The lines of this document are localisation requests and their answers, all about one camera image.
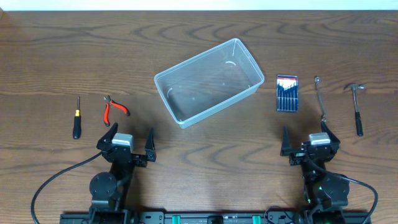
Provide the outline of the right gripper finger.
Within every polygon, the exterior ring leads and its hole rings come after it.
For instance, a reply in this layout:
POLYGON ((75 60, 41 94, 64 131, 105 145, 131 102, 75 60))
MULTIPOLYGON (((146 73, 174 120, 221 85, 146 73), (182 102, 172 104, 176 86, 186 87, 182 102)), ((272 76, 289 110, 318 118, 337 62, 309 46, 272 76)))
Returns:
POLYGON ((321 122, 321 129, 324 133, 327 133, 331 140, 331 147, 333 149, 339 149, 340 148, 340 140, 330 131, 328 126, 326 125, 326 122, 322 121, 321 122))
POLYGON ((289 134, 287 127, 283 128, 282 145, 280 149, 281 156, 288 156, 292 152, 292 146, 290 144, 289 134))

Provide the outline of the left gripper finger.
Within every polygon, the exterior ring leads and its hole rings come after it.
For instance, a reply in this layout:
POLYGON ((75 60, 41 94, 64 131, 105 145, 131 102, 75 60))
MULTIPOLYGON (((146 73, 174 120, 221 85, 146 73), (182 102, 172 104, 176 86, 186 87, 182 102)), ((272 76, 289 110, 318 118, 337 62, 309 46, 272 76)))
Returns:
POLYGON ((112 140, 117 131, 118 123, 114 123, 109 131, 98 140, 96 148, 99 150, 110 150, 112 147, 114 147, 112 140))
POLYGON ((155 144, 154 144, 154 129, 151 128, 147 141, 146 141, 146 145, 145 145, 145 152, 146 152, 146 159, 147 161, 150 162, 155 162, 156 158, 157 158, 157 154, 155 151, 155 144))

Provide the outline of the black yellow screwdriver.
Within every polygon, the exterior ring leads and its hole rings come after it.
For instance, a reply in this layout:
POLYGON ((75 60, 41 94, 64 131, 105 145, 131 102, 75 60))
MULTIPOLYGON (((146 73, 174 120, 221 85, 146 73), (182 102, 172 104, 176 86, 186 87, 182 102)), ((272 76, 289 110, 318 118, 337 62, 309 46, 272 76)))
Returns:
POLYGON ((73 136, 73 139, 79 139, 81 136, 80 97, 78 97, 78 99, 77 99, 77 109, 75 111, 72 136, 73 136))

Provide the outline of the red-handled small pliers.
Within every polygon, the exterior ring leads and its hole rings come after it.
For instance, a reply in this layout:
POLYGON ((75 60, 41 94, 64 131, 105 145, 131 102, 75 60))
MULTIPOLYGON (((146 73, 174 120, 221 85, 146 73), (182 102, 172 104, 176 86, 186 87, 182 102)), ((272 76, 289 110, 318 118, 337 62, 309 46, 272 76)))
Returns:
POLYGON ((123 111, 126 116, 130 116, 131 115, 131 113, 130 113, 130 111, 128 110, 127 107, 125 107, 122 104, 119 104, 119 103, 115 102, 114 100, 111 99, 111 97, 109 95, 104 97, 104 101, 106 103, 106 107, 105 107, 105 111, 104 111, 103 122, 104 122, 106 127, 110 126, 109 112, 110 112, 110 109, 111 109, 112 106, 117 108, 117 109, 119 109, 119 110, 121 110, 121 111, 123 111))

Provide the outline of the small black-handled claw hammer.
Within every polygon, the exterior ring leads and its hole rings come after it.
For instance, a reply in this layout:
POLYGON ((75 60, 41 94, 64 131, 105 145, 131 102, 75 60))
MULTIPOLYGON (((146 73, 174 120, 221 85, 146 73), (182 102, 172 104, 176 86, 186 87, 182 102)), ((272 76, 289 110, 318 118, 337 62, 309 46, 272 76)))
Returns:
POLYGON ((355 110, 355 123, 356 123, 356 133, 358 136, 363 136, 363 125, 361 121, 361 115, 358 107, 358 100, 357 100, 357 90, 365 89, 364 85, 359 85, 356 83, 351 83, 345 87, 345 89, 351 89, 353 93, 353 101, 354 101, 354 110, 355 110))

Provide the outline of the blue precision screwdriver set case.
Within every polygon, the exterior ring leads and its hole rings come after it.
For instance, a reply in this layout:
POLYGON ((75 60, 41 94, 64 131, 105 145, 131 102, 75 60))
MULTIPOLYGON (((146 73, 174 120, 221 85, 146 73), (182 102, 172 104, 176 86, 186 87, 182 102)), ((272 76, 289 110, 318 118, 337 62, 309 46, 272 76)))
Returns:
POLYGON ((278 74, 276 78, 276 111, 296 113, 299 109, 298 78, 278 74))

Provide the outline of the silver offset ring wrench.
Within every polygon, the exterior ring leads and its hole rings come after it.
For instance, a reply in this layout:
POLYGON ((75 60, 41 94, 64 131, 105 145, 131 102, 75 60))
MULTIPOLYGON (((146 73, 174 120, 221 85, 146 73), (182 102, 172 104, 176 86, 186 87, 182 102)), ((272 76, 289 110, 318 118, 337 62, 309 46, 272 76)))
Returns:
POLYGON ((325 107, 324 107, 324 103, 323 103, 322 94, 319 89, 320 78, 318 76, 314 77, 314 83, 315 83, 315 91, 317 93, 318 101, 319 101, 321 112, 322 112, 321 120, 323 122, 326 122, 326 111, 325 111, 325 107))

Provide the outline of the clear plastic storage container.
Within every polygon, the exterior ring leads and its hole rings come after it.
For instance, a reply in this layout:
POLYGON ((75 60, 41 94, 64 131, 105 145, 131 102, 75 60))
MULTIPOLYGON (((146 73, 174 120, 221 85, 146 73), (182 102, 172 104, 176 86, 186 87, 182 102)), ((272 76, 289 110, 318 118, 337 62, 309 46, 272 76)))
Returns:
POLYGON ((182 129, 253 95, 264 81, 254 57, 237 38, 154 77, 162 101, 182 129))

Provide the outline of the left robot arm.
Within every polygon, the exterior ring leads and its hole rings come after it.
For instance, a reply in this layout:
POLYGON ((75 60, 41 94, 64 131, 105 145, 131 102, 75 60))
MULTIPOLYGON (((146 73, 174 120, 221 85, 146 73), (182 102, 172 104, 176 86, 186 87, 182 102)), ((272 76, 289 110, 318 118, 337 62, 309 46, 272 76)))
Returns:
POLYGON ((154 130, 150 129, 144 154, 133 153, 134 138, 130 134, 118 133, 118 123, 99 139, 97 149, 111 163, 108 172, 96 174, 90 182, 92 195, 89 224, 139 223, 139 215, 124 207, 136 167, 146 167, 157 158, 154 130))

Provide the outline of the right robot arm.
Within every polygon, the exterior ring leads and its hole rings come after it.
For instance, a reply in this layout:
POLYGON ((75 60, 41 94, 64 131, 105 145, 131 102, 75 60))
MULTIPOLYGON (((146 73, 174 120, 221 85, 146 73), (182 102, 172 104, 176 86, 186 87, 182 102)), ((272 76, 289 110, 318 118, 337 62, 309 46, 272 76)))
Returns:
POLYGON ((292 147, 288 130, 283 129, 280 154, 289 158, 290 165, 301 167, 304 196, 308 202, 293 215, 295 223, 345 222, 342 208, 348 204, 349 182, 345 176, 332 174, 325 167, 340 148, 340 140, 323 121, 321 129, 320 133, 310 134, 299 149, 292 147))

